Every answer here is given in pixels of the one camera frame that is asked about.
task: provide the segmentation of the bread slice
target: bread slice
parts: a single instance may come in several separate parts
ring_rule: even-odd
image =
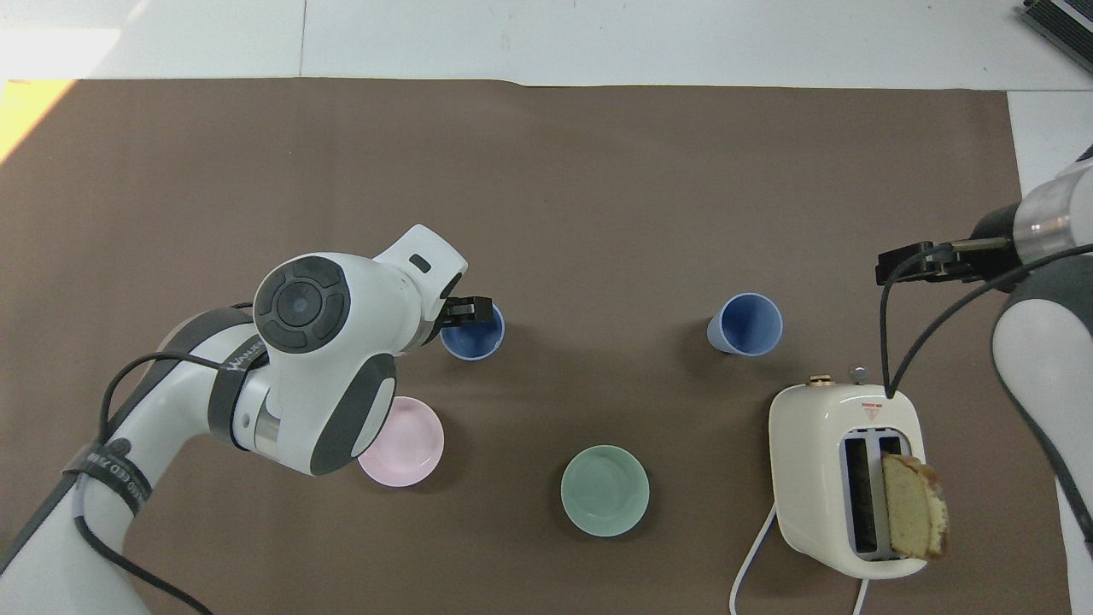
[[[949,547],[949,511],[938,473],[907,456],[883,453],[881,464],[892,549],[907,557],[940,559]]]

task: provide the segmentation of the white tile floor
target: white tile floor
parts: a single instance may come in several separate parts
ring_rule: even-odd
[[[1093,75],[1020,23],[1018,7],[0,0],[0,80],[304,75],[1003,90],[1027,192],[1093,142]],[[1091,615],[1093,565],[1063,509],[1074,613]]]

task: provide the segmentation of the toaster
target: toaster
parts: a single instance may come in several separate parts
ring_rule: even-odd
[[[786,543],[859,579],[894,579],[926,561],[892,551],[881,454],[926,462],[918,415],[902,393],[812,377],[771,404],[771,474]]]

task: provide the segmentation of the circular button pad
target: circular button pad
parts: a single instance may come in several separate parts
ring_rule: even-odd
[[[266,276],[255,299],[255,326],[282,353],[310,353],[338,336],[349,301],[342,268],[329,258],[305,256]]]

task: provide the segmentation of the black velcro strap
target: black velcro strap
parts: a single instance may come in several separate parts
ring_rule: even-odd
[[[133,462],[98,442],[80,450],[64,466],[63,474],[86,474],[106,485],[129,506],[136,516],[152,497],[152,485]]]
[[[218,439],[235,448],[246,451],[232,435],[232,417],[235,415],[235,404],[243,392],[243,383],[247,372],[269,363],[266,345],[257,335],[235,350],[216,371],[216,380],[209,393],[209,431]]]

